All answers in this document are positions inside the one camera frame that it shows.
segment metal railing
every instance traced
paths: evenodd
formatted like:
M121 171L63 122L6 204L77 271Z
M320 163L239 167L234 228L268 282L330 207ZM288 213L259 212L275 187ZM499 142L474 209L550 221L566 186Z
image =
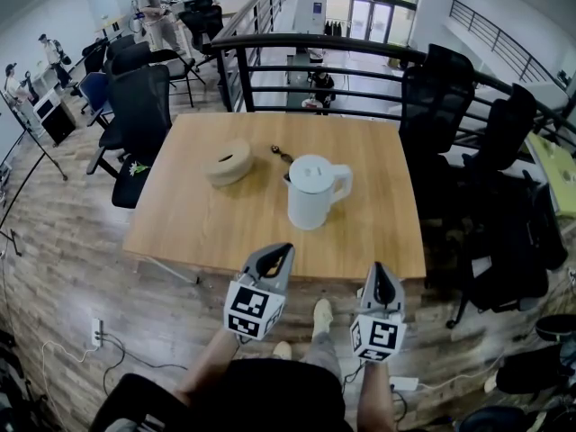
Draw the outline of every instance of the metal railing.
M286 0L250 0L224 26L212 41L212 46L219 42L234 40L243 35L261 35L275 31L275 22L282 11ZM220 71L220 91L222 100L229 111L239 110L243 96L240 80L246 74L240 72L239 65L260 64L261 49L255 46L252 50L236 51L235 48L220 50L218 69Z
M505 33L500 27L470 6L452 0L449 16L486 43L490 50L500 56L525 83L554 82L562 90L565 86L540 64L522 45Z
M359 76L367 78L376 78L387 80L390 82L401 83L402 78L394 75L370 72L364 70L354 70L342 67L327 67L319 64L311 65L261 65L255 58L250 61L250 56L247 56L251 50L259 49L273 49L273 48L286 48L292 47L297 50L302 49L325 49L325 50L341 50L341 51L354 51L360 53L368 53L386 58L399 59L404 62L410 62L420 65L424 62L427 53L415 51L412 49L401 48L394 45L377 43L366 40L354 40L345 37L334 37L328 35L312 35L302 33L268 33L268 34L251 34L251 35L236 35L230 37L222 37L215 40L212 46L220 51L220 53L230 52L235 50L238 55L238 69L239 69L239 94L237 105L232 106L229 104L229 112L237 112L241 109L238 104L244 104L246 111L252 112L288 112L288 113L318 113L318 109L310 109L303 107L288 107L286 104L275 105L258 105L255 101L254 93L326 93L325 89L318 89L307 85L292 86L292 85L261 85L253 86L252 77L258 72L328 72L330 74L341 74L347 76ZM225 82L228 76L222 76L222 81ZM512 86L508 85L497 78L488 76L481 72L475 72L475 82L480 85L489 86L506 95L512 92ZM369 93L366 91L350 91L345 89L330 89L334 95L343 96L359 96L364 98L371 98L376 100L383 100L402 104L401 96L394 96L390 94ZM477 104L484 104L491 106L492 102L480 97L474 97L473 101ZM562 128L576 134L576 127L568 123L561 115L551 110L542 103L537 102L538 114L535 118L535 132L543 133L545 137L555 140L558 143L566 143L571 148L570 152L576 157L576 146L574 143L563 136L560 131ZM375 117L385 120L401 121L399 113L387 112L373 112L366 110L352 110L343 108L327 108L321 110L323 113L346 114L363 117ZM487 115L480 116L475 113L467 112L465 117L474 119L479 122L486 123L488 121ZM473 149L478 148L478 143L473 142L473 138L483 136L483 128L471 130L460 127L459 133L456 136L454 144L463 145Z

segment person standing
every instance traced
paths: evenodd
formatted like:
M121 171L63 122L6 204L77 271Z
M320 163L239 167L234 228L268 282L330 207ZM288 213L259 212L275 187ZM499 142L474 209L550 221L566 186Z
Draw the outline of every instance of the person standing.
M54 40L49 40L45 33L43 33L38 40L44 47L44 52L46 53L46 59L50 64L50 68L54 69L54 71L56 72L56 77L58 77L58 81L60 82L60 86L62 86L62 89L66 88L67 86L72 86L74 88L77 85L77 83L71 82L72 77L62 67L62 64L60 63L62 58L61 53L63 52L62 48L60 47L60 44ZM78 95L79 92L76 89L74 89L74 91L72 91L71 94Z
M139 10L144 14L144 23L152 35L154 45L162 50L162 41L166 41L174 51L182 51L176 39L176 31L166 18L168 10L161 7L161 0L137 0Z

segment table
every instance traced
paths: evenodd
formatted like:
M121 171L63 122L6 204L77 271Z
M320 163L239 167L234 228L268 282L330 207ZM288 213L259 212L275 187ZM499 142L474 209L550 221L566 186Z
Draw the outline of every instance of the table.
M576 217L576 164L565 148L552 146L529 133L525 141L534 161L542 167L550 184L556 214Z
M220 8L222 8L222 19L231 18L249 1L250 0L222 0L220 2ZM186 26L180 20L176 22L176 25L178 27L180 41L184 41L184 50L186 51L186 56L188 58L192 58L192 46L190 45L190 37L186 36Z
M254 167L235 184L212 187L201 165L235 138L250 143ZM271 152L273 144L295 158L316 153L352 168L352 193L332 206L324 226L304 231L288 220L288 166ZM396 128L296 113L178 116L144 186L124 250L171 272L176 263L230 273L276 242L296 248L292 278L364 280L373 261L401 278L424 277L419 218Z

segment chair backrest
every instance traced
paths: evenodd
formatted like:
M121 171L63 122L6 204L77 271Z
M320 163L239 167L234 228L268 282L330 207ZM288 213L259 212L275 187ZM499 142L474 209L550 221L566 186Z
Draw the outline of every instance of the chair backrest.
M86 74L90 72L100 72L104 66L104 55L106 47L101 45L93 50L88 57L84 60L84 67Z
M119 39L110 43L108 51L106 52L106 57L108 59L114 59L115 56L120 53L125 48L134 45L136 41L134 40L134 35L126 35L125 37L120 37Z
M112 60L112 73L116 76L142 68L150 63L150 46L146 41L129 46Z
M186 11L203 12L208 10L213 5L213 3L213 0L191 0L189 2L184 2L184 8Z
M529 226L544 267L548 270L560 268L568 257L568 251L558 227L548 184L534 190L534 206Z
M500 171L518 158L526 136L534 127L536 99L520 85L512 86L508 100L494 101L481 147L472 163L481 171Z
M529 428L525 412L513 407L487 407L462 421L459 432L526 432Z
M124 149L142 165L154 163L172 127L169 83L168 68L157 65L118 76L108 87Z
M430 44L422 66L402 78L400 138L406 150L447 152L474 98L474 67L459 53Z
M88 101L93 111L101 109L108 101L109 79L102 72L91 72L85 76L78 88L82 96Z

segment chair armrest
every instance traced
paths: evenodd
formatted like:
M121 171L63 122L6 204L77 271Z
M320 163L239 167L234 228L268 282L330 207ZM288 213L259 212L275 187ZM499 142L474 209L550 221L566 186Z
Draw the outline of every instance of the chair armrest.
M108 125L106 124L106 122L102 119L102 112L103 112L104 108L99 109L98 111L96 111L94 113L94 117L92 117L92 120L86 125L86 127L90 128L92 125L94 125L95 123L98 123L102 128L106 129L108 128Z
M88 163L88 168L86 169L87 175L93 175L98 167L101 167L106 173L115 179L118 179L118 171L116 171L106 160L104 160L104 152L106 148L99 148L90 163Z

